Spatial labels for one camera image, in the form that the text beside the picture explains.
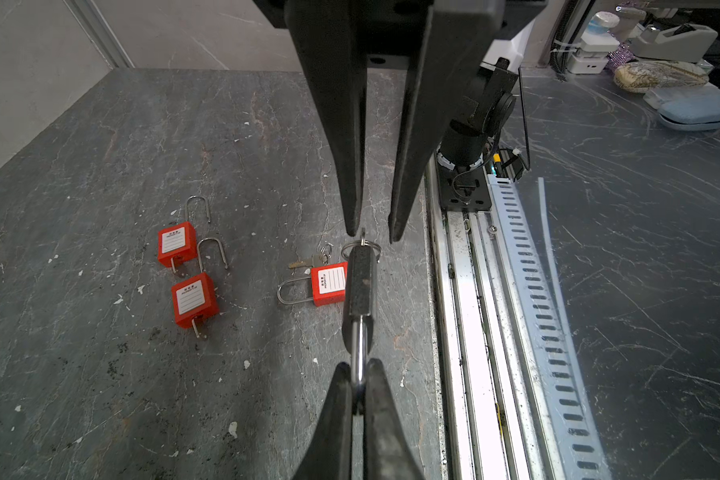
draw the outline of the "padlock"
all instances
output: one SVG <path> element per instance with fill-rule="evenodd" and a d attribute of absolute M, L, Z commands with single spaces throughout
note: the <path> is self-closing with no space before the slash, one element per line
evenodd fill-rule
<path fill-rule="evenodd" d="M 199 198 L 206 203 L 206 216 L 208 223 L 211 223 L 211 209 L 208 200 L 199 195 L 193 195 L 186 199 L 184 216 L 186 221 L 181 224 L 165 228 L 158 233 L 157 261 L 171 268 L 175 275 L 176 267 L 197 257 L 197 235 L 195 228 L 190 223 L 190 200 Z"/>
<path fill-rule="evenodd" d="M 300 280 L 312 279 L 312 296 L 300 300 L 284 300 L 280 295 L 280 289 L 289 283 Z M 344 301 L 344 294 L 347 282 L 347 263 L 316 266 L 309 271 L 309 275 L 291 278 L 277 287 L 277 299 L 283 305 L 294 305 L 301 302 L 315 302 L 316 306 L 323 306 L 329 303 Z"/>
<path fill-rule="evenodd" d="M 188 280 L 184 280 L 171 288 L 173 297 L 173 315 L 176 318 L 176 324 L 184 329 L 193 328 L 195 335 L 200 338 L 200 332 L 197 330 L 197 324 L 204 320 L 208 320 L 212 316 L 219 313 L 219 304 L 216 302 L 216 292 L 211 277 L 203 271 L 202 257 L 200 255 L 200 246 L 208 240 L 215 241 L 219 245 L 221 252 L 221 260 L 224 262 L 224 268 L 229 269 L 227 265 L 226 255 L 224 254 L 224 245 L 218 238 L 203 238 L 198 244 L 195 255 L 197 263 L 200 265 L 200 274 L 194 275 Z"/>

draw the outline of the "padlock label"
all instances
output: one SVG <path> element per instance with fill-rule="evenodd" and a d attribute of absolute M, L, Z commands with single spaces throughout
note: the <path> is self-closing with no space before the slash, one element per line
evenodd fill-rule
<path fill-rule="evenodd" d="M 320 294 L 338 292 L 344 290 L 346 284 L 346 278 L 344 274 L 344 267 L 337 266 L 336 268 L 326 268 L 317 272 L 318 285 L 320 287 Z"/>
<path fill-rule="evenodd" d="M 181 228 L 163 234 L 163 251 L 161 253 L 167 254 L 184 245 L 186 245 L 186 232 L 182 226 Z"/>
<path fill-rule="evenodd" d="M 176 292 L 176 302 L 179 305 L 179 315 L 189 312 L 206 302 L 202 294 L 202 282 L 190 283 Z"/>

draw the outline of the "glittery object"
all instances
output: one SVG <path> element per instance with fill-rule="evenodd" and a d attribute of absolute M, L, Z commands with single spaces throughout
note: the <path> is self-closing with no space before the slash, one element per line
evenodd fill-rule
<path fill-rule="evenodd" d="M 623 65 L 624 63 L 629 62 L 630 60 L 633 60 L 635 55 L 632 53 L 632 51 L 626 46 L 626 43 L 619 44 L 619 47 L 614 51 L 608 54 L 608 63 L 605 65 L 605 67 L 608 70 L 611 70 L 612 72 L 615 72 L 618 67 Z"/>

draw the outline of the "blue cushion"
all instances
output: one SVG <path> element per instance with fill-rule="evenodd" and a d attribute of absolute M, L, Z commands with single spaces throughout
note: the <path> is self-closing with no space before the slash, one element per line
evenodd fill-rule
<path fill-rule="evenodd" d="M 720 122 L 720 95 L 668 101 L 661 106 L 659 114 L 678 124 L 717 124 Z"/>
<path fill-rule="evenodd" d="M 664 117 L 664 115 L 659 115 L 659 123 L 664 125 L 665 127 L 672 128 L 673 130 L 683 131 L 717 130 L 718 128 L 720 128 L 720 121 L 711 121 L 705 124 L 679 124 L 677 122 L 669 120 L 668 118 Z"/>

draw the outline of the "wall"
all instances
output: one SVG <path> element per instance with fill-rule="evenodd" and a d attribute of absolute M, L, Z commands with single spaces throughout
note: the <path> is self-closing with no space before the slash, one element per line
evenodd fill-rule
<path fill-rule="evenodd" d="M 96 0 L 137 67 L 300 72 L 253 0 Z"/>
<path fill-rule="evenodd" d="M 567 0 L 549 0 L 547 7 L 536 17 L 534 28 L 528 37 L 528 46 L 525 48 L 525 66 L 544 66 L 550 60 L 550 40 L 557 19 L 563 11 Z"/>
<path fill-rule="evenodd" d="M 108 71 L 61 0 L 0 0 L 0 167 Z"/>

